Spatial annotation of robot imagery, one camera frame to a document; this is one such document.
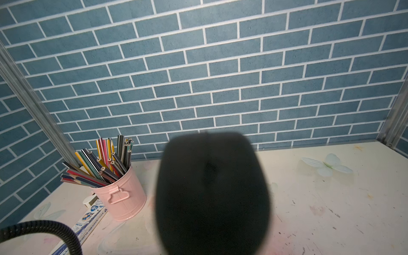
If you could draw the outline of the red black claw hammer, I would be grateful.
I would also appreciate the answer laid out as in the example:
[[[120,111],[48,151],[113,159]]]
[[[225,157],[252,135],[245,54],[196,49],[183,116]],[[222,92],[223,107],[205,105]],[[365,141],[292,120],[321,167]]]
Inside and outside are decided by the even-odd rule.
[[[254,255],[270,215],[267,183],[244,135],[195,133],[166,145],[155,218],[169,255]]]

